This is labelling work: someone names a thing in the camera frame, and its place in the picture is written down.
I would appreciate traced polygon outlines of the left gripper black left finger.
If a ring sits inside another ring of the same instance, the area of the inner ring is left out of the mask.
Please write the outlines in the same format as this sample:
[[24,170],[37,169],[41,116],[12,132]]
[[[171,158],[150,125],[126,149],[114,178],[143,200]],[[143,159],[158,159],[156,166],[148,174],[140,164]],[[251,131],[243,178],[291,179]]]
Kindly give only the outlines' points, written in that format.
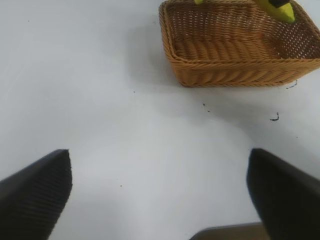
[[47,240],[70,197],[70,154],[57,149],[0,182],[0,238]]

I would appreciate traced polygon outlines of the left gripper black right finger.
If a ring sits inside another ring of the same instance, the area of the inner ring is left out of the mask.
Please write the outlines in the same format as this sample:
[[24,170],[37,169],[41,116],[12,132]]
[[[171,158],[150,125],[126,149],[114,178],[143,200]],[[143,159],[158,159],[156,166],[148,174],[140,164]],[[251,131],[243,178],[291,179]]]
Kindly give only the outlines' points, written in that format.
[[246,184],[272,240],[320,238],[320,181],[278,156],[251,150]]

